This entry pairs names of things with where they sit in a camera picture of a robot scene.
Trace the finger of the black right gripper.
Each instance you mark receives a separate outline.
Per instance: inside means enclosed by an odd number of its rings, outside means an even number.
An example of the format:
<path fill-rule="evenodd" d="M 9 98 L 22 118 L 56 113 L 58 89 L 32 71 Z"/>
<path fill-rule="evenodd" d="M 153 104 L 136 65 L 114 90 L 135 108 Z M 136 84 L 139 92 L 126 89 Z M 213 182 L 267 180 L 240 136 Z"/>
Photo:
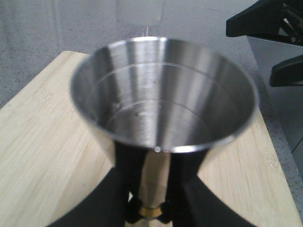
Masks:
<path fill-rule="evenodd" d="M 226 21 L 226 36 L 303 43 L 301 0 L 259 0 Z"/>
<path fill-rule="evenodd" d="M 272 68 L 270 76 L 272 87 L 290 87 L 303 85 L 303 56 L 285 60 Z"/>

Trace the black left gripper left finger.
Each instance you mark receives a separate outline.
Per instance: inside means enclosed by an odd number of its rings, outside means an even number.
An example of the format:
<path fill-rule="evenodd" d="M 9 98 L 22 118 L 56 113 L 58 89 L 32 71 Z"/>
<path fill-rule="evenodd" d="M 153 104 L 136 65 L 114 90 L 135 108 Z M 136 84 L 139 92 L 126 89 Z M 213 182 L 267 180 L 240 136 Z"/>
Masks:
<path fill-rule="evenodd" d="M 138 199 L 147 150 L 115 142 L 115 164 L 80 204 L 52 227 L 123 227 L 143 217 Z"/>

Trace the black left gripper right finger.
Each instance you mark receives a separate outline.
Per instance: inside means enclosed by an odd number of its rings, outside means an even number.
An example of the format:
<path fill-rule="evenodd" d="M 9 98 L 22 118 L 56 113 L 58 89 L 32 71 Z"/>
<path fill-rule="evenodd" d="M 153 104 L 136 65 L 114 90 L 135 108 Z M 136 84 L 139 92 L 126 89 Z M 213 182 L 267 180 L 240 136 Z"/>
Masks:
<path fill-rule="evenodd" d="M 251 227 L 252 223 L 221 201 L 198 177 L 208 153 L 221 143 L 166 145 L 171 153 L 165 222 L 174 227 Z"/>

